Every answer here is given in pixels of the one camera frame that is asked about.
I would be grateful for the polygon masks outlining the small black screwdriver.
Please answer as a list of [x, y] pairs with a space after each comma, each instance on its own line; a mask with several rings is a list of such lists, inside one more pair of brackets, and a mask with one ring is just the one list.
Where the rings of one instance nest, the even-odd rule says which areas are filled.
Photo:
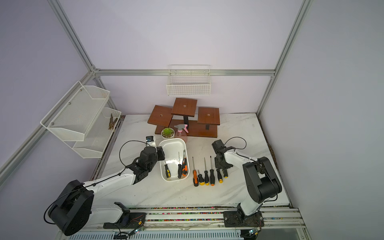
[[208, 174], [208, 170], [207, 170], [207, 163], [206, 163], [206, 158], [204, 158], [204, 163], [205, 163], [205, 176], [204, 176], [204, 181], [205, 181], [205, 185], [209, 185], [210, 184], [210, 179], [209, 179], [209, 174]]

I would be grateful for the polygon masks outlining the black yellow stubby screwdriver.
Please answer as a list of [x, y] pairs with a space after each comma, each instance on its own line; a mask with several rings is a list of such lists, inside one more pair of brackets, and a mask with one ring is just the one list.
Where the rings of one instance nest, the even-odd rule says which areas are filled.
[[197, 173], [198, 173], [198, 182], [200, 185], [203, 186], [205, 184], [205, 180], [199, 170], [197, 170]]

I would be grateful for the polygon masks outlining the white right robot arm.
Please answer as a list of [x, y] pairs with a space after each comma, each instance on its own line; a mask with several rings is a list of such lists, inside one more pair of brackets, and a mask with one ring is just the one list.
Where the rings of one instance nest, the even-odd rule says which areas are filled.
[[226, 147], [221, 140], [213, 142], [212, 147], [219, 173], [223, 173], [226, 178], [228, 169], [236, 167], [242, 170], [248, 191], [236, 211], [223, 212], [225, 227], [261, 229], [265, 225], [261, 207], [266, 202], [276, 201], [283, 189], [271, 161], [266, 157], [252, 159], [239, 153], [235, 147]]

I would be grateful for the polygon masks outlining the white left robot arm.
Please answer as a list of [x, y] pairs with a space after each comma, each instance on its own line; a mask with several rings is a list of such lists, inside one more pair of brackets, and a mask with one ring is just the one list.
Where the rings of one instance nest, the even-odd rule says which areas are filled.
[[65, 236], [79, 232], [84, 226], [103, 224], [104, 228], [137, 229], [143, 226], [145, 214], [132, 214], [121, 201], [108, 208], [97, 208], [96, 202], [122, 188], [146, 178], [158, 161], [163, 161], [162, 147], [146, 146], [140, 156], [116, 174], [96, 181], [69, 182], [59, 197], [44, 213], [47, 224], [56, 225]]

